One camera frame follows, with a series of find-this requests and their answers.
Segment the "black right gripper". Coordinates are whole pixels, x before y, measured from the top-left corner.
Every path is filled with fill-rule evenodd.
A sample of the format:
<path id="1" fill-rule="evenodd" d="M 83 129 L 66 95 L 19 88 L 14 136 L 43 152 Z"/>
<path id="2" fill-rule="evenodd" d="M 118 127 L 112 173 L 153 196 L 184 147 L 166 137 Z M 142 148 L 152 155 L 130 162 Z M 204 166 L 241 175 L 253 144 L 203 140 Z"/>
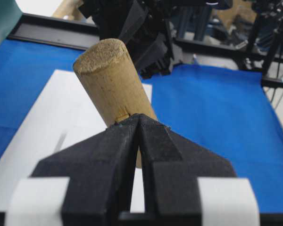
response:
<path id="1" fill-rule="evenodd" d="M 171 73 L 170 0 L 84 0 L 78 10 L 92 18 L 101 40 L 116 38 L 125 43 L 142 78 Z"/>

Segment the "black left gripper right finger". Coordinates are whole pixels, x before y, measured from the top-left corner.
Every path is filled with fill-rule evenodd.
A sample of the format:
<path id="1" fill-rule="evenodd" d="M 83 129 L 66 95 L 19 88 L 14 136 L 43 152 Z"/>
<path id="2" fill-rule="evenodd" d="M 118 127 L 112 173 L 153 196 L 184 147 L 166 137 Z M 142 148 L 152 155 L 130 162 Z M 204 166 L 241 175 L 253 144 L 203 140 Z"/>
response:
<path id="1" fill-rule="evenodd" d="M 231 163 L 140 116 L 146 209 L 157 226 L 258 226 L 260 214 L 247 178 Z"/>

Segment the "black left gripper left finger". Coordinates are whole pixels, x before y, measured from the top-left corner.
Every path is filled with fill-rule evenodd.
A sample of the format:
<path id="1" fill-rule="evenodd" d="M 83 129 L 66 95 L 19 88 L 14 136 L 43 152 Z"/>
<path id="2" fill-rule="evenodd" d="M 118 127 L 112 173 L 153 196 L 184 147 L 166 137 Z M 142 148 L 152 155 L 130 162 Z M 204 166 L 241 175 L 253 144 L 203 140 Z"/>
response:
<path id="1" fill-rule="evenodd" d="M 38 162 L 16 186 L 7 226 L 110 226 L 131 202 L 139 115 Z"/>

